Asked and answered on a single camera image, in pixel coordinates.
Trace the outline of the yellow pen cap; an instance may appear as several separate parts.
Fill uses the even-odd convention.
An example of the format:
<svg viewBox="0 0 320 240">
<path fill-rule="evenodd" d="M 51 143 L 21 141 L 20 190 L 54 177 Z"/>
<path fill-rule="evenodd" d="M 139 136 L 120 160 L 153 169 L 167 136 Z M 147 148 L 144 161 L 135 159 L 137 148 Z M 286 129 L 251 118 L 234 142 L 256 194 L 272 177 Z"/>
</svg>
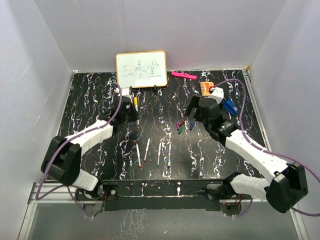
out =
<svg viewBox="0 0 320 240">
<path fill-rule="evenodd" d="M 138 98 L 134 97 L 133 101 L 134 101 L 134 104 L 137 106 L 138 105 Z"/>
</svg>

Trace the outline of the white pen red tip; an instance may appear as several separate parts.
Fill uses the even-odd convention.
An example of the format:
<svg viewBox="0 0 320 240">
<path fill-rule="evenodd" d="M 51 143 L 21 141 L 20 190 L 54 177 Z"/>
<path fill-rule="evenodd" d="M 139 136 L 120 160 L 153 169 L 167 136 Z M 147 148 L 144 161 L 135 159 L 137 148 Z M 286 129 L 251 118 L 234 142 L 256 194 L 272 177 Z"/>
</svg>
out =
<svg viewBox="0 0 320 240">
<path fill-rule="evenodd" d="M 138 143 L 137 143 L 137 142 L 136 142 L 135 146 L 136 146 L 136 151 L 137 151 L 138 167 L 139 167 L 140 169 L 142 169 L 141 156 L 140 156 L 140 149 L 139 149 L 139 145 L 138 145 Z"/>
</svg>

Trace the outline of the white pen yellow tip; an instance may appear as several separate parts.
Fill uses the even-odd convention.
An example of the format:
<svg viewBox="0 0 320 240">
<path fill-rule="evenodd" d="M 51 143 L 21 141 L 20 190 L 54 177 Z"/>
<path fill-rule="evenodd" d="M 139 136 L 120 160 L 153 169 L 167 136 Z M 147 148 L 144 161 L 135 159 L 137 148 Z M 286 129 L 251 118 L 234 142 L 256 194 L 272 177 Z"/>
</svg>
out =
<svg viewBox="0 0 320 240">
<path fill-rule="evenodd" d="M 140 125 L 140 120 L 139 120 L 139 116 L 138 116 L 138 105 L 135 105 L 135 110 L 136 110 L 136 113 L 137 113 L 136 123 L 137 123 L 137 125 L 139 126 L 139 125 Z"/>
</svg>

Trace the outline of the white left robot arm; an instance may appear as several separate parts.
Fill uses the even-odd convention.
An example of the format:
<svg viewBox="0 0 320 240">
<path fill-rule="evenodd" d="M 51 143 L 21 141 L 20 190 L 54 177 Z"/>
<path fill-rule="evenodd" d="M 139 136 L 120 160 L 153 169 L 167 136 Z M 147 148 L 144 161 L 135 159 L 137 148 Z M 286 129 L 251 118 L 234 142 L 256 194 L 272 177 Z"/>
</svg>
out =
<svg viewBox="0 0 320 240">
<path fill-rule="evenodd" d="M 138 113 L 131 97 L 116 97 L 111 113 L 102 115 L 94 124 L 67 137 L 55 136 L 50 142 L 41 171 L 66 187 L 83 189 L 91 199 L 99 199 L 104 188 L 98 184 L 97 177 L 81 169 L 81 158 L 94 146 L 114 137 L 123 124 L 137 119 Z"/>
</svg>

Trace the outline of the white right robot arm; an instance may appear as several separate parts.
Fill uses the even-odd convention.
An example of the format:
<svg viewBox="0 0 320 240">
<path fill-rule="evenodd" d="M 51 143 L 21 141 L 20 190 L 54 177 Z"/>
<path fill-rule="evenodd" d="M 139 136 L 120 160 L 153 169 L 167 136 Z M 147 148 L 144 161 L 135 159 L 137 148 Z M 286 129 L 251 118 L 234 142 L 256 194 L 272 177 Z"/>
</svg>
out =
<svg viewBox="0 0 320 240">
<path fill-rule="evenodd" d="M 261 178 L 234 172 L 222 180 L 220 186 L 210 190 L 211 195 L 233 199 L 239 194 L 266 200 L 275 210 L 286 213 L 308 193 L 305 168 L 289 163 L 244 137 L 244 131 L 221 113 L 221 105 L 213 98 L 193 96 L 185 112 L 188 117 L 203 124 L 210 137 L 248 161 L 261 174 Z"/>
</svg>

